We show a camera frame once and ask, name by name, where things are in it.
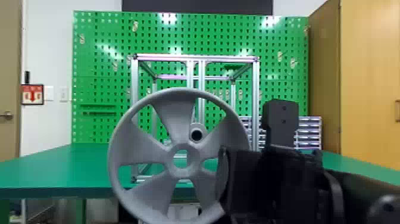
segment wheel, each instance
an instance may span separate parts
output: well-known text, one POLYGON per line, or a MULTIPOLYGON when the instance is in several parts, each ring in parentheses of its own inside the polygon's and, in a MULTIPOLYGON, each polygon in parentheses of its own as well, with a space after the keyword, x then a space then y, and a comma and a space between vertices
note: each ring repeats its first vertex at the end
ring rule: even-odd
POLYGON ((224 101, 212 94, 190 88, 171 88, 158 91, 135 103, 121 118, 112 134, 108 149, 108 173, 115 195, 125 209, 146 223, 206 224, 222 217, 224 211, 215 195, 215 172, 202 167, 209 158, 217 158, 220 147, 249 150, 250 145, 238 115, 224 101), (222 108, 225 118, 204 137, 201 128, 192 124, 196 99, 209 100, 222 108), (152 105, 168 130, 171 144, 163 145, 142 132, 133 118, 138 111, 152 105), (173 157, 181 149, 187 150, 187 167, 178 168, 173 157), (118 168, 138 163, 161 163, 165 171, 144 183, 124 189, 118 180, 118 168), (190 179, 202 213, 191 220, 172 220, 167 217, 174 188, 179 179, 190 179))

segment red sign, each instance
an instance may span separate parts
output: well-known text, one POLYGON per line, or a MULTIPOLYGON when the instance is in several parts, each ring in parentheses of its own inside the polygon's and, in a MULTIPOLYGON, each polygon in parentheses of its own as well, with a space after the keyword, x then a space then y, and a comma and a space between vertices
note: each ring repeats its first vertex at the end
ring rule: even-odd
POLYGON ((21 85, 23 105, 43 105, 43 85, 21 85))

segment black ceiling panel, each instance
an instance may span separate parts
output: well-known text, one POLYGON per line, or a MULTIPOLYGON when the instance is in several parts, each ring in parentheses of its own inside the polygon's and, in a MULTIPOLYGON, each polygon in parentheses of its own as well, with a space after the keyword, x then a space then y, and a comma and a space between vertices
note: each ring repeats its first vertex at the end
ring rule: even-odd
POLYGON ((122 11, 272 15, 273 0, 122 0, 122 11))

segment wall outlet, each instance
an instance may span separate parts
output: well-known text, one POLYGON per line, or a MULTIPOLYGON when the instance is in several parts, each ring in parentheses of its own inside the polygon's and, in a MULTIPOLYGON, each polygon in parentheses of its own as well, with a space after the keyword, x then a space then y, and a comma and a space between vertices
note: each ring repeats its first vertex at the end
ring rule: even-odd
POLYGON ((45 86, 45 101, 54 100, 54 86, 45 86))
POLYGON ((68 102, 70 100, 70 88, 62 86, 60 88, 60 102, 68 102))

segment green workbench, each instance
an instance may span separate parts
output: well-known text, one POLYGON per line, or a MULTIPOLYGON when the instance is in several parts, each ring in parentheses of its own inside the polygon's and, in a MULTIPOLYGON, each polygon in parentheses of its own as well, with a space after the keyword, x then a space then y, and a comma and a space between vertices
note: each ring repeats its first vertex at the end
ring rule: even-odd
MULTIPOLYGON (((107 144, 73 144, 0 163, 0 223, 8 218, 10 198, 82 198, 84 216, 85 198, 113 196, 107 173, 107 144)), ((380 181, 400 185, 400 172, 324 152, 327 169, 357 173, 380 181)), ((206 165, 215 169, 216 164, 206 165)), ((120 169, 121 184, 130 188, 130 167, 120 169)), ((193 200, 190 183, 178 183, 176 200, 193 200)))

